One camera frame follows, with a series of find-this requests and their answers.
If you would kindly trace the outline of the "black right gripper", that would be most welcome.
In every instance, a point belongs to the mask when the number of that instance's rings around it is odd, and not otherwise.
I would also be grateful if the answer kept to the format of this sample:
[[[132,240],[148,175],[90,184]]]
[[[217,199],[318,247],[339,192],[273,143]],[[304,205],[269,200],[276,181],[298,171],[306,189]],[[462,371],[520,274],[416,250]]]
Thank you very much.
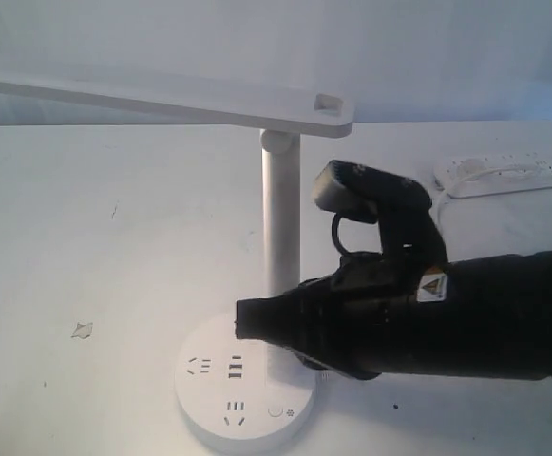
[[[290,350],[304,365],[356,380],[390,369],[387,352],[417,303],[417,290],[447,254],[399,251],[343,255],[327,276],[307,280],[278,296],[236,302],[235,337]]]

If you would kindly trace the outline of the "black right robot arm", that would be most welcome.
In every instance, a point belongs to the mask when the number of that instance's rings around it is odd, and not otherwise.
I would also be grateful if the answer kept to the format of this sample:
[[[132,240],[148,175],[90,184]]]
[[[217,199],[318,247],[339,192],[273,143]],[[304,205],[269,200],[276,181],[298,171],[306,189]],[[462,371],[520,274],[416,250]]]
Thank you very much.
[[[330,275],[244,298],[235,337],[356,380],[552,377],[552,251],[426,262],[343,256]]]

